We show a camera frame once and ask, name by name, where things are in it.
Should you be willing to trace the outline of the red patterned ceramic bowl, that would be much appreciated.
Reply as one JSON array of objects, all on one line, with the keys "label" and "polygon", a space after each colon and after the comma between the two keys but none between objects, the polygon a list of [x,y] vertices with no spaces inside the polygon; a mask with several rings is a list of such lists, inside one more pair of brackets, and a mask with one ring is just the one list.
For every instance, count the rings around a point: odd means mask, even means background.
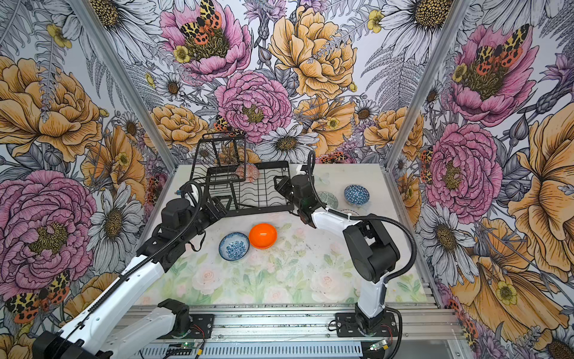
[{"label": "red patterned ceramic bowl", "polygon": [[240,180],[244,180],[245,182],[249,183],[257,182],[260,176],[258,167],[251,163],[239,165],[235,174]]}]

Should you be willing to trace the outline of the blue floral ceramic bowl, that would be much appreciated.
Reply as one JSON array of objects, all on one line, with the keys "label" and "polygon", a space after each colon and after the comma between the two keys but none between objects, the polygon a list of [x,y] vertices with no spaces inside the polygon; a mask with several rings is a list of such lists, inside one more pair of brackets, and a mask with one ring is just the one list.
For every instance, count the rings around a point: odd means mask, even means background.
[{"label": "blue floral ceramic bowl", "polygon": [[226,261],[237,261],[242,259],[251,247],[250,241],[243,233],[230,233],[221,240],[219,244],[219,254]]}]

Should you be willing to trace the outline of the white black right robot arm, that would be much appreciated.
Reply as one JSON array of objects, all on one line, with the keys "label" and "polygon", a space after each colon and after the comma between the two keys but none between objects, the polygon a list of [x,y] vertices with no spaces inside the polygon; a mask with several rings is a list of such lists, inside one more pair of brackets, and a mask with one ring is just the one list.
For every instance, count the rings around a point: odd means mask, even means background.
[{"label": "white black right robot arm", "polygon": [[274,188],[294,205],[304,224],[345,240],[351,262],[363,279],[355,321],[363,334],[373,335],[386,314],[384,276],[395,269],[401,258],[388,230],[379,220],[355,219],[324,205],[315,194],[313,180],[305,174],[275,176]]}]

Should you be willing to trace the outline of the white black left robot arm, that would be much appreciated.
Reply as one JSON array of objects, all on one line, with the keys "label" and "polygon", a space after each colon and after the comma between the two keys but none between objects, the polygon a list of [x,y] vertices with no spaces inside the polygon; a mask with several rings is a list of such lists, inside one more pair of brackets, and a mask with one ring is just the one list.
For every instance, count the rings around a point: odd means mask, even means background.
[{"label": "white black left robot arm", "polygon": [[134,303],[185,253],[185,246],[227,214],[218,200],[177,198],[161,211],[161,224],[138,250],[124,273],[56,333],[44,332],[33,344],[33,358],[130,358],[162,337],[184,338],[193,332],[189,306],[161,302],[151,314],[114,329]]}]

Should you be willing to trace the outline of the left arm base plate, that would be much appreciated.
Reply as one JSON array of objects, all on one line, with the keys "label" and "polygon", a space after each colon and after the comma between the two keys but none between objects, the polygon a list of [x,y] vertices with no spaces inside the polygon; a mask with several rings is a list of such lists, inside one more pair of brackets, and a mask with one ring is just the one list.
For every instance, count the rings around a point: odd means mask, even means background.
[{"label": "left arm base plate", "polygon": [[213,314],[191,314],[188,338],[210,339],[214,328],[215,316]]}]

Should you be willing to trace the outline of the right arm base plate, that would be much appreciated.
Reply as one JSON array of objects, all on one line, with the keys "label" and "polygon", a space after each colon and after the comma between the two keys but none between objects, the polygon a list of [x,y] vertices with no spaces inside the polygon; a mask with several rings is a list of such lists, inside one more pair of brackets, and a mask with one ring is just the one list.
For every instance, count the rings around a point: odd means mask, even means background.
[{"label": "right arm base plate", "polygon": [[363,314],[337,313],[335,326],[338,337],[386,337],[397,338],[399,321],[389,311],[381,312],[375,318]]}]

